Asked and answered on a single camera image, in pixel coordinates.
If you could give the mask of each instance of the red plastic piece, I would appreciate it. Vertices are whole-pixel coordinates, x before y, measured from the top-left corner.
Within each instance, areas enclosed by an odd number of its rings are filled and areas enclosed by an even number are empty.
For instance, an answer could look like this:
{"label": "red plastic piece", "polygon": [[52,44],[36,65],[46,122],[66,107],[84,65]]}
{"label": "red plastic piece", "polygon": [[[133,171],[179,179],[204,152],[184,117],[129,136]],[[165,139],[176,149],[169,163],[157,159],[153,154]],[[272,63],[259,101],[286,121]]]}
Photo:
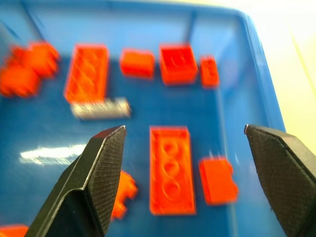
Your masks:
{"label": "red plastic piece", "polygon": [[0,71],[0,93],[3,96],[30,97],[37,95],[40,84],[40,78],[30,68],[16,65]]}
{"label": "red plastic piece", "polygon": [[105,45],[77,45],[64,91],[66,100],[69,103],[104,101],[108,63]]}
{"label": "red plastic piece", "polygon": [[186,127],[150,129],[150,211],[195,214],[190,134]]}
{"label": "red plastic piece", "polygon": [[11,54],[5,58],[5,64],[7,66],[16,66],[23,64],[23,58],[26,53],[26,49],[20,46],[12,46]]}
{"label": "red plastic piece", "polygon": [[0,237],[24,237],[27,231],[24,225],[0,226]]}
{"label": "red plastic piece", "polygon": [[155,58],[151,52],[125,49],[120,60],[124,76],[145,79],[154,78]]}
{"label": "red plastic piece", "polygon": [[30,44],[29,50],[23,57],[23,65],[30,67],[39,77],[53,77],[58,70],[58,52],[47,42]]}
{"label": "red plastic piece", "polygon": [[233,182],[233,167],[225,158],[204,158],[199,161],[205,202],[222,205],[237,201],[238,187]]}
{"label": "red plastic piece", "polygon": [[114,218],[123,219],[127,208],[124,206],[124,201],[127,197],[133,199],[137,194],[137,187],[135,186],[135,181],[133,178],[125,173],[120,172],[118,192],[115,198],[114,208],[112,211],[111,219]]}
{"label": "red plastic piece", "polygon": [[214,57],[201,58],[201,80],[204,88],[219,86],[220,81]]}
{"label": "red plastic piece", "polygon": [[160,70],[165,85],[192,84],[198,66],[189,45],[161,46]]}

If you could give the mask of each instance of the red lego brick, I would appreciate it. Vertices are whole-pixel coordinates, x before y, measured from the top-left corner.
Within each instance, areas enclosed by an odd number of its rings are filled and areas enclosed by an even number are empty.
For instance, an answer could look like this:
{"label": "red lego brick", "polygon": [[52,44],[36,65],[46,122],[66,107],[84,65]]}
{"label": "red lego brick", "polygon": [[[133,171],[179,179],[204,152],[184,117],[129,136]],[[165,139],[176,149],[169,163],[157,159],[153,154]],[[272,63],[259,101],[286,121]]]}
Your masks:
{"label": "red lego brick", "polygon": [[160,70],[165,85],[192,84],[198,66],[189,45],[161,46]]}
{"label": "red lego brick", "polygon": [[23,65],[30,67],[39,77],[51,78],[58,70],[58,52],[47,42],[34,42],[23,57]]}
{"label": "red lego brick", "polygon": [[15,66],[15,65],[22,65],[23,64],[23,58],[26,53],[26,49],[20,46],[12,46],[10,54],[5,58],[5,65]]}
{"label": "red lego brick", "polygon": [[204,158],[199,161],[205,202],[222,205],[237,201],[238,187],[233,182],[233,167],[225,158]]}
{"label": "red lego brick", "polygon": [[120,69],[127,77],[153,79],[154,54],[148,51],[125,49],[121,56]]}
{"label": "red lego brick", "polygon": [[151,127],[150,159],[150,211],[154,215],[195,214],[187,128]]}
{"label": "red lego brick", "polygon": [[120,172],[118,192],[115,198],[114,208],[111,214],[111,219],[114,218],[123,219],[127,208],[124,206],[126,198],[133,199],[137,194],[137,187],[135,186],[135,181],[133,178],[125,173]]}
{"label": "red lego brick", "polygon": [[40,78],[31,68],[16,65],[0,72],[0,93],[6,97],[37,95],[40,84]]}
{"label": "red lego brick", "polygon": [[69,103],[104,101],[108,63],[105,45],[77,45],[64,91],[66,100]]}
{"label": "red lego brick", "polygon": [[201,80],[204,88],[219,86],[219,76],[214,57],[201,57]]}
{"label": "red lego brick", "polygon": [[24,225],[0,226],[0,237],[24,237],[27,231]]}

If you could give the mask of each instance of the blue plastic tray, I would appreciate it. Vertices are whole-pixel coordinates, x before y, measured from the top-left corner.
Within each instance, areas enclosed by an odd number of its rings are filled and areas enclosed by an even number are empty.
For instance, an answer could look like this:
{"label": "blue plastic tray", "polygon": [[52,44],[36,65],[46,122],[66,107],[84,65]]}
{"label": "blue plastic tray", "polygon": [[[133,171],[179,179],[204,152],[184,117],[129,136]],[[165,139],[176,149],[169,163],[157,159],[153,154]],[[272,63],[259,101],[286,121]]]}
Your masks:
{"label": "blue plastic tray", "polygon": [[[110,237],[285,236],[262,191],[243,128],[246,123],[284,130],[267,62],[248,16],[231,9],[125,1],[5,1],[0,3],[0,58],[12,43],[51,42],[63,55],[60,73],[45,81],[38,97],[0,98],[0,225],[30,225],[60,174],[100,130],[126,124],[122,168],[139,188]],[[105,43],[111,54],[108,95],[130,102],[130,119],[80,121],[63,88],[74,45]],[[221,86],[165,87],[155,80],[122,76],[124,47],[148,49],[189,42],[199,62],[215,56]],[[149,127],[185,125],[191,133],[195,216],[153,216],[149,211]],[[226,155],[239,187],[236,204],[204,201],[198,160]]]}

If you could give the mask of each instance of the textured gripper pad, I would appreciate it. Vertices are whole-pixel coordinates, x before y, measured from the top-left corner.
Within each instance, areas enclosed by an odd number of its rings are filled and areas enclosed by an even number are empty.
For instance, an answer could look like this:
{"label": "textured gripper pad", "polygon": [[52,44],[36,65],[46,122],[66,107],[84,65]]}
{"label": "textured gripper pad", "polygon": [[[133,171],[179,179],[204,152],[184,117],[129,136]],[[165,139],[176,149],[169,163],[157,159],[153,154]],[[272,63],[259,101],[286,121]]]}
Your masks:
{"label": "textured gripper pad", "polygon": [[125,130],[122,129],[106,141],[88,183],[104,233],[107,232],[118,191],[124,139]]}
{"label": "textured gripper pad", "polygon": [[262,189],[286,235],[303,236],[315,209],[314,180],[279,137],[251,127],[246,135]]}

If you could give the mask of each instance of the red 2x4 lego brick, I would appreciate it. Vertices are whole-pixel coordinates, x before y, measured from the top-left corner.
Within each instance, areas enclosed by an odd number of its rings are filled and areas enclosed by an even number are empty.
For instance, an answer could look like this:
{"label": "red 2x4 lego brick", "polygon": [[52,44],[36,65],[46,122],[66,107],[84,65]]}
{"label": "red 2x4 lego brick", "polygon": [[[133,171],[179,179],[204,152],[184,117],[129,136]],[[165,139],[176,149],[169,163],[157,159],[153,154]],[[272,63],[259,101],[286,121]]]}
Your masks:
{"label": "red 2x4 lego brick", "polygon": [[105,45],[77,45],[64,91],[66,100],[69,103],[104,101],[108,63]]}
{"label": "red 2x4 lego brick", "polygon": [[186,127],[150,129],[150,211],[195,214],[190,134]]}

